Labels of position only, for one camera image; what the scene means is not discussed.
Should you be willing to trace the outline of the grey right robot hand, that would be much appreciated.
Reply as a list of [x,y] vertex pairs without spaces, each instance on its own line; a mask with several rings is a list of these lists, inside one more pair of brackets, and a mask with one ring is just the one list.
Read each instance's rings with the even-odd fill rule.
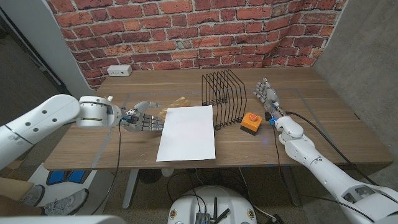
[[286,112],[282,109],[279,102],[279,97],[266,77],[263,78],[262,82],[257,83],[253,94],[264,105],[266,112],[268,112],[275,120],[286,116]]

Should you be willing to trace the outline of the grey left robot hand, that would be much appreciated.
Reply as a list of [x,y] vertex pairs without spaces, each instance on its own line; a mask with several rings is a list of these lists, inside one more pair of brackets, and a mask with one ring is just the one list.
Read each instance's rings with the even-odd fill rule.
[[146,113],[148,108],[160,108],[161,106],[155,102],[141,101],[136,103],[131,110],[121,108],[121,126],[130,132],[162,131],[164,127],[162,119]]

